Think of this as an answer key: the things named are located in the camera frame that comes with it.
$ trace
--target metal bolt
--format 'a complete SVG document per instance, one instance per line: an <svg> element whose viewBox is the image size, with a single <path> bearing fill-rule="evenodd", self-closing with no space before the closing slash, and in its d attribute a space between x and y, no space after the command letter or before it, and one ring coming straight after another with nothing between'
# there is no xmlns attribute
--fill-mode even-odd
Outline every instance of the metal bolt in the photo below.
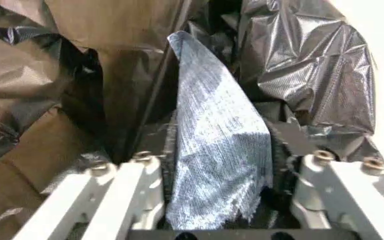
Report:
<svg viewBox="0 0 384 240"><path fill-rule="evenodd" d="M316 150L313 152L313 162L319 166L326 166L330 161L334 161L333 153L325 150Z"/></svg>
<svg viewBox="0 0 384 240"><path fill-rule="evenodd" d="M147 163L152 160L152 154L150 151L140 151L134 154L132 159L137 163Z"/></svg>
<svg viewBox="0 0 384 240"><path fill-rule="evenodd" d="M384 171L384 162L378 157L365 157L362 160L361 170L368 175L379 176Z"/></svg>
<svg viewBox="0 0 384 240"><path fill-rule="evenodd" d="M95 177L103 176L109 171L108 163L102 160L93 162L89 169L91 174Z"/></svg>

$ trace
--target blue denim cloth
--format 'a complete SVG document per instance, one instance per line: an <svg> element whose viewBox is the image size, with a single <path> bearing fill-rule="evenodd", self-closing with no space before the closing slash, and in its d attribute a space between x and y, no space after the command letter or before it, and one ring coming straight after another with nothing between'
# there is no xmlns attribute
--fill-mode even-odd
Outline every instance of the blue denim cloth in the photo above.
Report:
<svg viewBox="0 0 384 240"><path fill-rule="evenodd" d="M205 46L183 31L168 40L180 70L177 165L166 218L176 230L251 219L262 188L272 186L268 128Z"/></svg>

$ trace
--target crumpled plastic sheet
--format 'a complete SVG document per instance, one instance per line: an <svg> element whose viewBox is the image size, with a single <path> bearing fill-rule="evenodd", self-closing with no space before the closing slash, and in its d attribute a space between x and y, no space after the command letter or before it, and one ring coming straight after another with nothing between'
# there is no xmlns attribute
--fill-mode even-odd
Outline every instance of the crumpled plastic sheet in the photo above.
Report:
<svg viewBox="0 0 384 240"><path fill-rule="evenodd" d="M272 186L268 128L204 45L183 31L168 40L180 69L177 165L166 218L176 230L251 219L262 188Z"/></svg>
<svg viewBox="0 0 384 240"><path fill-rule="evenodd" d="M79 125L98 132L104 118L101 77L95 51L81 52L59 34L0 7L0 157L60 100Z"/></svg>
<svg viewBox="0 0 384 240"><path fill-rule="evenodd" d="M372 134L375 89L363 37L325 0L244 0L239 84L285 101L301 125Z"/></svg>

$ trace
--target wrinkled tarp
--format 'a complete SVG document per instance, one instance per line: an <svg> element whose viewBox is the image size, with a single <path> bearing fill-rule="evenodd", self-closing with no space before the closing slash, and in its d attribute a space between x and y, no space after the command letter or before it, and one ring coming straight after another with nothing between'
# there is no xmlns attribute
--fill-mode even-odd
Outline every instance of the wrinkled tarp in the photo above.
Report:
<svg viewBox="0 0 384 240"><path fill-rule="evenodd" d="M249 98L285 101L311 141L344 161L377 154L365 143L375 128L375 89L361 35L326 1L262 2L243 2L238 30L238 82ZM357 138L364 142L347 140Z"/></svg>
<svg viewBox="0 0 384 240"><path fill-rule="evenodd" d="M94 123L102 118L94 92L88 91L98 91L101 78L93 51L82 53L41 27L11 27L16 21L31 22L0 8L0 157L60 100L79 125L97 129Z"/></svg>
<svg viewBox="0 0 384 240"><path fill-rule="evenodd" d="M55 106L0 158L0 240L11 239L45 200L41 192L94 144Z"/></svg>
<svg viewBox="0 0 384 240"><path fill-rule="evenodd" d="M180 61L177 165L166 218L176 230L251 219L272 186L268 128L228 69L199 41L168 37Z"/></svg>
<svg viewBox="0 0 384 240"><path fill-rule="evenodd" d="M167 89L156 96L159 79L171 77L167 65L174 56L166 51L166 38L180 30L191 12L206 1L109 0L96 4L92 0L0 0L0 7L66 37L80 49L97 51L109 128L106 148L119 163L131 157L137 132L148 118L161 118L174 109L175 100L172 105L154 104L155 99L166 100L163 94ZM19 22L12 31L23 29ZM164 87L175 88L177 85L171 84L175 80L166 81Z"/></svg>

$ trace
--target screw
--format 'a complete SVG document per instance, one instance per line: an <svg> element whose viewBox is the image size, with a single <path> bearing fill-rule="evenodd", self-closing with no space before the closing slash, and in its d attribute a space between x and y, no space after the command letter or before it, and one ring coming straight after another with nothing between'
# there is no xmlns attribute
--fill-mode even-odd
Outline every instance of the screw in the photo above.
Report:
<svg viewBox="0 0 384 240"><path fill-rule="evenodd" d="M384 171L384 162L378 157L364 157L361 170L368 175L379 176Z"/></svg>
<svg viewBox="0 0 384 240"><path fill-rule="evenodd" d="M140 151L134 154L132 159L137 163L146 163L152 160L152 154L150 151Z"/></svg>
<svg viewBox="0 0 384 240"><path fill-rule="evenodd" d="M95 177L100 177L105 175L108 170L108 164L106 161L98 160L92 163L92 165L89 167L91 174Z"/></svg>
<svg viewBox="0 0 384 240"><path fill-rule="evenodd" d="M335 160L335 156L329 151L316 150L313 152L313 162L316 165L324 167L333 160Z"/></svg>

